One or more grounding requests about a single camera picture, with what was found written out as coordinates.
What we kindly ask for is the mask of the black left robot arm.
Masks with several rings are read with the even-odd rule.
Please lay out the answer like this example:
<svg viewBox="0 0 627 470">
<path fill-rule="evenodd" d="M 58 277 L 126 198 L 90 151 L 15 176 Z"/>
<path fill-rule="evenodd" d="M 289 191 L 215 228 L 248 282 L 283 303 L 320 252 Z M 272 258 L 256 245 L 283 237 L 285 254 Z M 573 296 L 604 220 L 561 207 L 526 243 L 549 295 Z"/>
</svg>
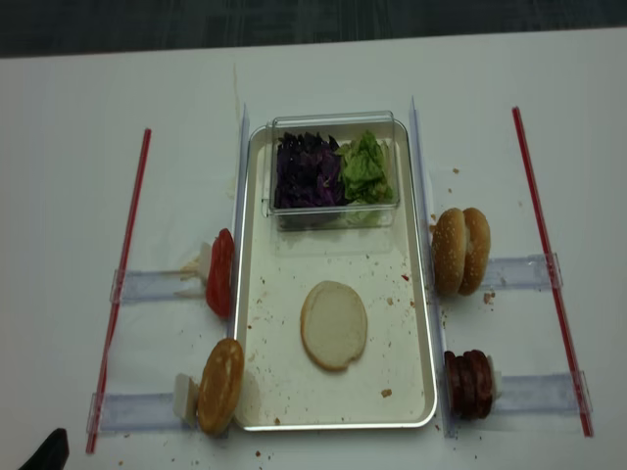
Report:
<svg viewBox="0 0 627 470">
<path fill-rule="evenodd" d="M 69 455 L 67 430 L 58 428 L 46 438 L 20 470 L 63 470 Z"/>
</svg>

